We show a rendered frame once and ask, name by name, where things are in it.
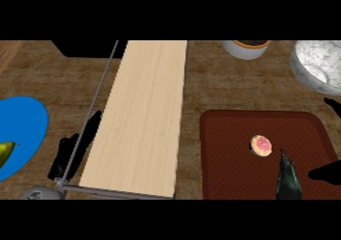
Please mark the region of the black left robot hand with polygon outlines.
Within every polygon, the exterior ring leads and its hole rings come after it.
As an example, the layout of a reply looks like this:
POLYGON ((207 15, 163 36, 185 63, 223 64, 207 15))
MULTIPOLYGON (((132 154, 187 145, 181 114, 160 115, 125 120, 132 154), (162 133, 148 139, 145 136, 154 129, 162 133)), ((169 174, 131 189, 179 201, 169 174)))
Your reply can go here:
POLYGON ((75 177, 86 149, 95 139, 100 124, 103 121, 103 112, 97 111, 91 117, 83 134, 76 133, 70 138, 63 138, 58 144, 57 158, 53 164, 48 178, 57 180, 67 174, 67 180, 75 177))

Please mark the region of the white pot with orange rim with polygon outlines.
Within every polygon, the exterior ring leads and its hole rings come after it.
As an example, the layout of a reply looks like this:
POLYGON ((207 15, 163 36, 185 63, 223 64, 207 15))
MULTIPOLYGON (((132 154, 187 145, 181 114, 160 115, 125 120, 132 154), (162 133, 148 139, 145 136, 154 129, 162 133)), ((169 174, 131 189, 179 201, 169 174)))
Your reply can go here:
POLYGON ((248 45, 238 40, 223 41, 223 47, 228 53, 243 60, 259 59, 266 52, 269 45, 269 40, 262 45, 248 45))

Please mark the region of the pale wood tiered shelf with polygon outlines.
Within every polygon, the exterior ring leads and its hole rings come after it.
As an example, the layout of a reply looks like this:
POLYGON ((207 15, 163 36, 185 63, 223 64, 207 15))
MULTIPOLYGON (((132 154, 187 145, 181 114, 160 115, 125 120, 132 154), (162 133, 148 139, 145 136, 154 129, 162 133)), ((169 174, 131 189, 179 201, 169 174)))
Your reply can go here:
POLYGON ((126 45, 81 183, 108 199, 170 200, 176 190, 188 42, 126 45))

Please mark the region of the white marble bowl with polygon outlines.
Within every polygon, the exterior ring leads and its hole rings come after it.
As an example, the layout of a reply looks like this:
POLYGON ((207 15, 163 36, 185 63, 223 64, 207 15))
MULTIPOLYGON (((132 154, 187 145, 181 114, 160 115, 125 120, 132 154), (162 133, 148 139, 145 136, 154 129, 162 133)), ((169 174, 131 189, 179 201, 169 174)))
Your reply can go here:
POLYGON ((291 68, 310 90, 341 96, 341 40, 299 40, 291 54, 291 68))

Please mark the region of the black appliance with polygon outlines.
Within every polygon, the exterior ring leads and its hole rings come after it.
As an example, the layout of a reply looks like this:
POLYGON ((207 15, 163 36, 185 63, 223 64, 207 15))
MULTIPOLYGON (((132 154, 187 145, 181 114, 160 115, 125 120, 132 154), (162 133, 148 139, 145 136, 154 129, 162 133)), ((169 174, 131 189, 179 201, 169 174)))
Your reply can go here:
POLYGON ((128 41, 55 39, 54 44, 66 57, 123 58, 128 41))

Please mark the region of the blue oval plate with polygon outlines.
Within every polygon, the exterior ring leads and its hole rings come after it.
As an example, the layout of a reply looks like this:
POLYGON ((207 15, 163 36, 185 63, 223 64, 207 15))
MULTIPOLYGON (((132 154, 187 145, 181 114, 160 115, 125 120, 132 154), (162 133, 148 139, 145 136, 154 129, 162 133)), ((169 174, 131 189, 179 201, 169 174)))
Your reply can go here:
POLYGON ((36 98, 8 97, 0 100, 0 143, 16 143, 0 167, 0 182, 22 170, 38 153, 48 128, 50 112, 36 98))

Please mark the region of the pink frosted cupcake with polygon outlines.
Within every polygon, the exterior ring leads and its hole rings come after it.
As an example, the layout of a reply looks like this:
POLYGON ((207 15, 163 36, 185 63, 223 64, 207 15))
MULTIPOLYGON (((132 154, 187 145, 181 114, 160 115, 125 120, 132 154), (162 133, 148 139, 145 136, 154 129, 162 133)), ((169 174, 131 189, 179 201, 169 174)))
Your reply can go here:
POLYGON ((272 154, 272 142, 263 135, 256 135, 253 137, 250 150, 260 157, 268 157, 272 154))

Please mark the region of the dark green plant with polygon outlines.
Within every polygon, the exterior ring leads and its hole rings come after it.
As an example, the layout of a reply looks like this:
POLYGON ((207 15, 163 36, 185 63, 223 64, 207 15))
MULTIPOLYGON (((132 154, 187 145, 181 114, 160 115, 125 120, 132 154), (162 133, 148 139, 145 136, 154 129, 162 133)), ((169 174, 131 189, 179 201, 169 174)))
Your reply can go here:
POLYGON ((240 42, 245 45, 260 46, 268 42, 268 40, 240 40, 240 42))

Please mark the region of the dark red tray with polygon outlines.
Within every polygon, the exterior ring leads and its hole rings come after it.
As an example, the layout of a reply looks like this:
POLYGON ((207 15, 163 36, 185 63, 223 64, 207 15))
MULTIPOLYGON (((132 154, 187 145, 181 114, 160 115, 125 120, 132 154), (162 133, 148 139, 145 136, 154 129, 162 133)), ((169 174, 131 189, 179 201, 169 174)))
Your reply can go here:
POLYGON ((307 176, 338 160, 324 123, 312 113, 207 111, 200 118, 200 136, 207 199, 275 199, 281 150, 294 161, 304 198, 341 199, 341 186, 307 176), (250 150, 256 135, 272 142, 268 157, 250 150))

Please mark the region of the yellow-green pear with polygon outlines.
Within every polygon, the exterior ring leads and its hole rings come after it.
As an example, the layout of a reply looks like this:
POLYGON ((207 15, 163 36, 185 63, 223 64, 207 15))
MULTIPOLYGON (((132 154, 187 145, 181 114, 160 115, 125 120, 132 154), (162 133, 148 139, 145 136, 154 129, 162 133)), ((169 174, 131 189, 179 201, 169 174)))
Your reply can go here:
POLYGON ((0 142, 0 168, 4 167, 16 147, 16 142, 0 142))

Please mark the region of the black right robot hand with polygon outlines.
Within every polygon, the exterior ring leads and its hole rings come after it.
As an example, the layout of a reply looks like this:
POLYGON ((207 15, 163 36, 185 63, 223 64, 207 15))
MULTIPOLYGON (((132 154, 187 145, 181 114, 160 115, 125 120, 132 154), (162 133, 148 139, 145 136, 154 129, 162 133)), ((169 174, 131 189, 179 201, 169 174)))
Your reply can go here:
MULTIPOLYGON (((331 105, 334 111, 341 118, 341 103, 332 98, 325 98, 325 102, 331 105)), ((278 200, 301 200, 304 198, 301 182, 293 159, 288 157, 285 150, 281 150, 281 167, 279 167, 279 180, 276 186, 276 199, 278 200)), ((335 186, 341 186, 341 160, 334 161, 331 164, 313 169, 309 174, 312 180, 321 180, 335 186)))

